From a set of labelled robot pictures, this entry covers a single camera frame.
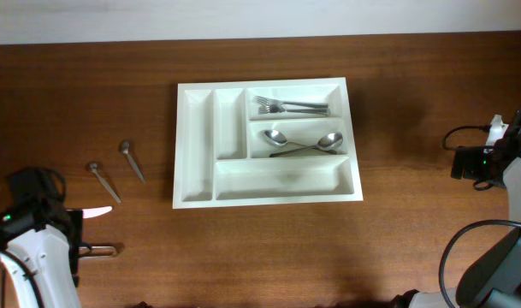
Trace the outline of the metal fork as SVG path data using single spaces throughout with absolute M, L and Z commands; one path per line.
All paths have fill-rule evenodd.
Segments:
M 331 114 L 329 109 L 284 109 L 277 105 L 266 105 L 258 108 L 259 115 L 267 114 L 279 114 L 279 113 L 300 113 L 300 114 L 313 114 L 321 116 L 329 116 Z
M 318 104 L 318 103 L 303 103 L 303 102 L 293 102 L 293 101 L 284 101 L 284 100 L 278 100 L 275 98 L 266 98 L 262 96 L 256 96 L 254 100 L 258 104 L 267 105 L 267 104 L 277 104 L 277 105 L 292 105 L 292 106 L 300 106 L 300 107 L 306 107 L 306 108 L 313 108 L 313 109 L 323 109 L 328 108 L 328 104 Z

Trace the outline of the pink plastic knife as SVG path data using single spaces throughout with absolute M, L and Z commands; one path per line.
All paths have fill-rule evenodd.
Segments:
M 82 216 L 84 219 L 90 219 L 98 216 L 105 215 L 113 210 L 112 206 L 103 206 L 97 208 L 82 209 Z

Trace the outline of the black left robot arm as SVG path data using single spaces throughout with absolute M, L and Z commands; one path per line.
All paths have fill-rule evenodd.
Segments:
M 64 179 L 24 168 L 7 177 L 13 204 L 0 212 L 0 264 L 20 307 L 79 307 L 72 257 L 78 236 L 63 206 Z

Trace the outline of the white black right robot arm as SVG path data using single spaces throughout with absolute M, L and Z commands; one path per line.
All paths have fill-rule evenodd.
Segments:
M 471 181 L 478 192 L 505 191 L 506 216 L 471 222 L 457 231 L 441 255 L 438 291 L 412 289 L 396 296 L 392 307 L 521 307 L 521 109 L 510 122 L 496 115 L 480 129 L 488 135 L 482 145 L 442 146 L 454 154 L 454 179 Z M 505 232 L 468 266 L 455 287 L 448 287 L 445 270 L 451 250 L 469 232 L 490 227 Z

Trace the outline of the metal spoon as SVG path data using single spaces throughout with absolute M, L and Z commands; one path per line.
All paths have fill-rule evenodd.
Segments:
M 267 139 L 269 143 L 275 146 L 283 147 L 288 143 L 286 136 L 280 131 L 274 129 L 265 130 L 263 132 L 263 136 Z
M 290 151 L 277 152 L 277 153 L 270 154 L 269 156 L 270 157 L 281 157 L 281 156 L 296 154 L 296 153 L 299 153 L 302 151 L 313 150 L 313 149 L 320 150 L 320 151 L 332 151 L 333 149 L 340 146 L 342 143 L 343 143 L 342 133 L 340 133 L 340 132 L 329 133 L 329 134 L 321 137 L 317 141 L 317 143 L 314 145 L 309 145 L 306 147 L 302 147 L 302 148 L 294 149 L 294 150 L 290 150 Z

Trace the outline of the small metal teaspoon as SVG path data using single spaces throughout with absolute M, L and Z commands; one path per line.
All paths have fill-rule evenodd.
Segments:
M 104 187 L 104 189 L 108 192 L 108 194 L 118 204 L 120 204 L 121 203 L 120 197 L 117 195 L 115 190 L 111 187 L 111 185 L 98 172 L 98 164 L 95 163 L 95 162 L 90 162 L 90 163 L 87 164 L 87 169 L 97 177 L 99 183 Z
M 123 140 L 120 143 L 120 152 L 127 158 L 129 165 L 133 169 L 133 171 L 136 173 L 136 175 L 139 177 L 139 180 L 145 184 L 145 177 L 143 176 L 142 172 L 139 169 L 138 164 L 133 158 L 133 155 L 131 153 L 131 145 L 128 140 Z

